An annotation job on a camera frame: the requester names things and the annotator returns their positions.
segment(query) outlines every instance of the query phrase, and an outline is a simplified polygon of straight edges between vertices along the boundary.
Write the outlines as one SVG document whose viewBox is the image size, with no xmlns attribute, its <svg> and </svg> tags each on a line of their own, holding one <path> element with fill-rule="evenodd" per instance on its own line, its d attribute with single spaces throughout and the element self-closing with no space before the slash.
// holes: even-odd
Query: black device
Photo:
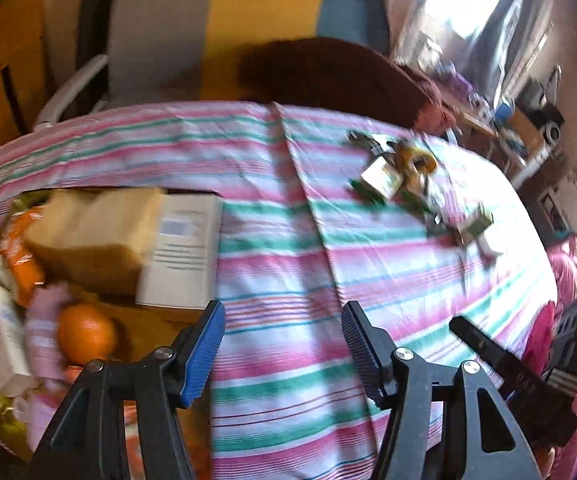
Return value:
<svg viewBox="0 0 577 480">
<path fill-rule="evenodd" d="M 577 394 L 577 298 L 562 312 L 553 335 L 547 371 L 549 386 L 565 394 Z"/>
<path fill-rule="evenodd" d="M 500 394 L 533 447 L 564 446 L 577 428 L 571 399 L 529 370 L 515 355 L 489 339 L 465 317 L 454 317 L 451 332 L 504 379 Z"/>
</svg>

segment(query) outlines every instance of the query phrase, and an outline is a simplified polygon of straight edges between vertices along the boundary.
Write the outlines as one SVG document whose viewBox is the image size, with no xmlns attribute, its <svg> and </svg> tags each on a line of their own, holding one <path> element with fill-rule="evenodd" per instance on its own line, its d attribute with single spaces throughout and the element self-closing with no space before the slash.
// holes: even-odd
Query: white box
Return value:
<svg viewBox="0 0 577 480">
<path fill-rule="evenodd" d="M 12 297 L 0 286 L 0 394 L 23 395 L 37 387 L 24 353 L 24 329 Z"/>
<path fill-rule="evenodd" d="M 195 320 L 214 299 L 222 198 L 212 193 L 164 197 L 152 254 L 136 303 L 165 319 Z"/>
</svg>

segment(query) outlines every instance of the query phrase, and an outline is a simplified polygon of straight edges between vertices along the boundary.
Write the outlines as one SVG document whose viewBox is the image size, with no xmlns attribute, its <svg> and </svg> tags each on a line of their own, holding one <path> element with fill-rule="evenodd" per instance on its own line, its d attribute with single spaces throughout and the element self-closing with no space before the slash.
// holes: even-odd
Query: wooden cabinet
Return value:
<svg viewBox="0 0 577 480">
<path fill-rule="evenodd" d="M 31 130 L 49 95 L 44 0 L 0 0 L 0 146 Z"/>
</svg>

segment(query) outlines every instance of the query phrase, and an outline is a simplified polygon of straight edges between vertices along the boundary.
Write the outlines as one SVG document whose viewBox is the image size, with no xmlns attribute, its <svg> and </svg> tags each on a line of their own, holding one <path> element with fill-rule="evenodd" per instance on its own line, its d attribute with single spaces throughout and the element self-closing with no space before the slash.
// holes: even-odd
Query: screw head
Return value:
<svg viewBox="0 0 577 480">
<path fill-rule="evenodd" d="M 462 368 L 467 374 L 476 374 L 480 371 L 480 365 L 475 361 L 464 361 Z"/>
<path fill-rule="evenodd" d="M 158 349 L 155 349 L 153 354 L 155 355 L 155 359 L 166 361 L 172 357 L 172 348 L 169 348 L 168 346 L 160 346 Z"/>
<path fill-rule="evenodd" d="M 99 372 L 102 368 L 104 368 L 104 361 L 100 359 L 93 359 L 93 361 L 86 365 L 86 370 L 93 373 Z"/>
<path fill-rule="evenodd" d="M 400 346 L 400 348 L 395 350 L 395 355 L 402 361 L 410 361 L 415 354 L 413 354 L 413 351 L 409 350 L 408 348 Z"/>
</svg>

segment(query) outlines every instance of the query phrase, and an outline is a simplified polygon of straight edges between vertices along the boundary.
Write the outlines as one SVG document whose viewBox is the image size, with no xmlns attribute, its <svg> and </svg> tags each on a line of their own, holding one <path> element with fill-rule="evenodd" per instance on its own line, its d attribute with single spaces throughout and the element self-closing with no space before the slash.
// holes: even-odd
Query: striped bedsheet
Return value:
<svg viewBox="0 0 577 480">
<path fill-rule="evenodd" d="M 353 194 L 367 154 L 349 129 L 401 128 L 323 110 L 246 103 L 143 105 L 67 121 L 0 148 L 0 224 L 29 189 L 163 186 L 225 198 L 217 297 L 226 335 L 211 377 L 214 477 L 367 478 L 388 413 L 367 400 L 340 326 L 358 300 L 376 326 L 424 358 L 470 351 L 448 330 L 465 314 L 521 354 L 556 288 L 525 209 L 489 162 L 418 138 L 441 161 L 447 208 L 478 201 L 507 234 L 504 256 L 458 251 L 398 203 Z M 439 439 L 433 411 L 430 439 Z"/>
</svg>

